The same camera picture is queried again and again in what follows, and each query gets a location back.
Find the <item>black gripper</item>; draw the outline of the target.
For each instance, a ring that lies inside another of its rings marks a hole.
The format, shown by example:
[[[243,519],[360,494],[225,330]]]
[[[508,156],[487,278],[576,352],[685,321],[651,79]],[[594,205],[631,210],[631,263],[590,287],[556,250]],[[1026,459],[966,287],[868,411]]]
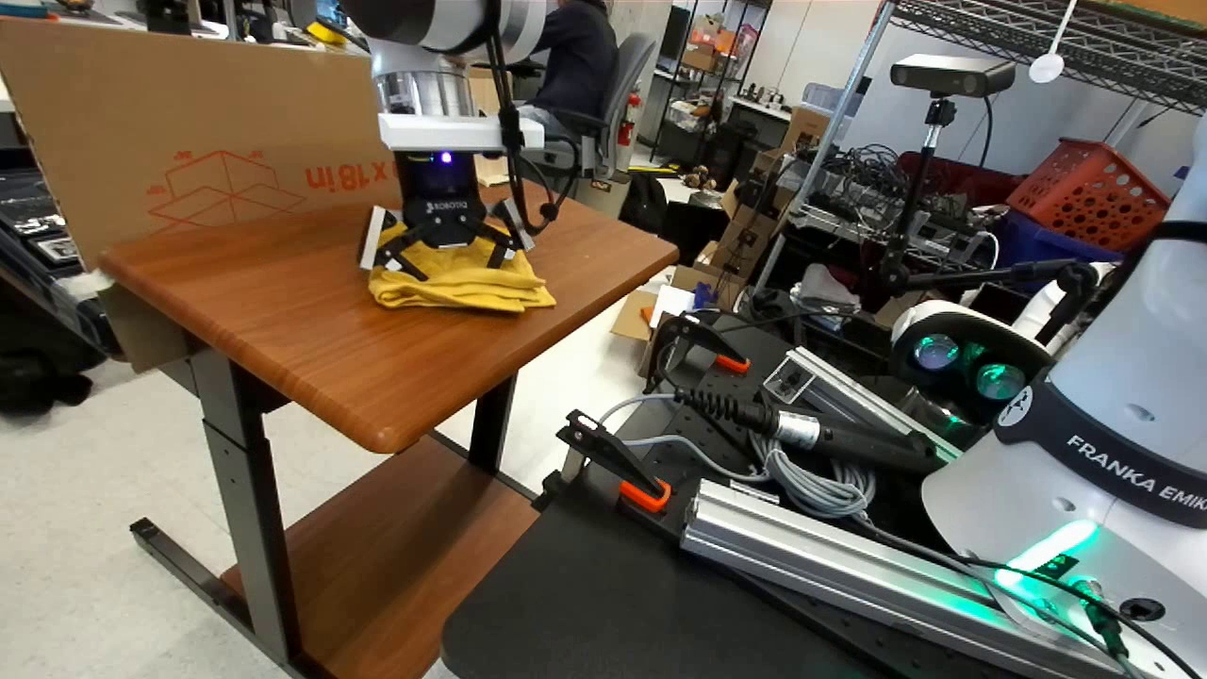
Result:
[[[426,247],[468,247],[482,219],[474,167],[468,152],[400,152],[396,172],[405,190],[405,219],[381,205],[371,208],[360,269],[362,270],[408,270],[414,237]],[[503,269],[508,257],[533,247],[527,216],[503,200],[487,210],[487,237],[493,240],[487,263]]]

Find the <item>white Franka robot base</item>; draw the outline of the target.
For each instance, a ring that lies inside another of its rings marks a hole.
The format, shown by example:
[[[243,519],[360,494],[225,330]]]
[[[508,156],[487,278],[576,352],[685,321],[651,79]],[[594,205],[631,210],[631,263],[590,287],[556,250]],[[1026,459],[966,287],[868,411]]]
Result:
[[[936,532],[1084,624],[1055,586],[1207,664],[1207,167],[1092,330],[919,486]]]

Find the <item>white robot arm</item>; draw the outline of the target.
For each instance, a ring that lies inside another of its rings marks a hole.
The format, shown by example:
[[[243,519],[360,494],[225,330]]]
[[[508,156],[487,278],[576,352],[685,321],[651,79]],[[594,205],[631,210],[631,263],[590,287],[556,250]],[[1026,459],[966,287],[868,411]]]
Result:
[[[487,208],[474,160],[508,167],[540,152],[548,128],[514,101],[507,69],[543,34],[548,0],[340,0],[366,34],[376,86],[376,137],[396,160],[405,193],[396,240],[372,262],[424,278],[414,250],[470,250],[487,240],[487,269],[533,247],[519,176],[514,196]]]

